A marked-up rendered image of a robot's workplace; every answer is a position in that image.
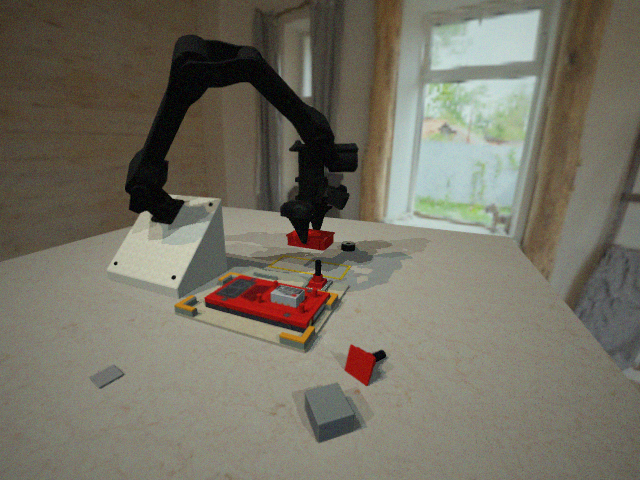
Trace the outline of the small black toy tyre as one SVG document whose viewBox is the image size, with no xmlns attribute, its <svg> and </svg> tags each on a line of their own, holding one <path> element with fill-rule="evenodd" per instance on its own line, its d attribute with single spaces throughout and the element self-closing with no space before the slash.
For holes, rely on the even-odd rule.
<svg viewBox="0 0 640 480">
<path fill-rule="evenodd" d="M 355 243 L 351 241 L 344 241 L 341 243 L 341 250 L 348 251 L 348 252 L 354 251 Z"/>
</svg>

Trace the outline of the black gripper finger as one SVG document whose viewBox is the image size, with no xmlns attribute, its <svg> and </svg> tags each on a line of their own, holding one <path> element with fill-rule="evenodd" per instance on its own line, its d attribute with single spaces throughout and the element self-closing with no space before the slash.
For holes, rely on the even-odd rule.
<svg viewBox="0 0 640 480">
<path fill-rule="evenodd" d="M 308 239 L 309 224 L 310 224 L 310 221 L 315 218 L 315 216 L 311 216 L 308 219 L 300 219 L 300 218 L 292 218 L 292 217 L 286 217 L 286 218 L 290 220 L 301 243 L 306 244 Z"/>
<path fill-rule="evenodd" d="M 312 224 L 312 228 L 313 229 L 315 229 L 315 230 L 320 230 L 321 229 L 324 216 L 325 216 L 326 212 L 328 212 L 332 207 L 333 206 L 314 207 L 313 216 L 315 216 L 315 218 L 311 220 L 311 224 Z"/>
</svg>

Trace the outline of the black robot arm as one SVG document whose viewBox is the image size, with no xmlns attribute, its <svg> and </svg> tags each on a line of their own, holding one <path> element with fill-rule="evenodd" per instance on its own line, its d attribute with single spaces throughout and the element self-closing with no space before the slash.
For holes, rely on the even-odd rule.
<svg viewBox="0 0 640 480">
<path fill-rule="evenodd" d="M 184 201 L 162 189 L 168 178 L 165 156 L 189 106 L 208 88 L 238 82 L 250 82 L 293 124 L 304 142 L 296 140 L 289 148 L 298 152 L 298 172 L 324 173 L 324 165 L 330 172 L 356 171 L 357 144 L 335 144 L 326 117 L 300 100 L 257 49 L 184 35 L 175 44 L 169 82 L 146 142 L 129 163 L 130 211 L 148 211 L 150 221 L 173 223 Z"/>
</svg>

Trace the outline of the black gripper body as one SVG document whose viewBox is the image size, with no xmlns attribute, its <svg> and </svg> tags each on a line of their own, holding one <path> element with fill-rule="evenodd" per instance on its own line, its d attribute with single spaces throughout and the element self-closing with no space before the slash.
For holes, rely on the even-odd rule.
<svg viewBox="0 0 640 480">
<path fill-rule="evenodd" d="M 313 216 L 314 207 L 326 207 L 327 203 L 316 203 L 316 196 L 319 184 L 322 180 L 326 180 L 324 173 L 300 173 L 295 177 L 295 182 L 299 185 L 299 195 L 295 196 L 295 200 L 285 202 L 280 207 L 280 215 L 283 217 L 292 217 L 300 219 L 308 219 Z"/>
</svg>

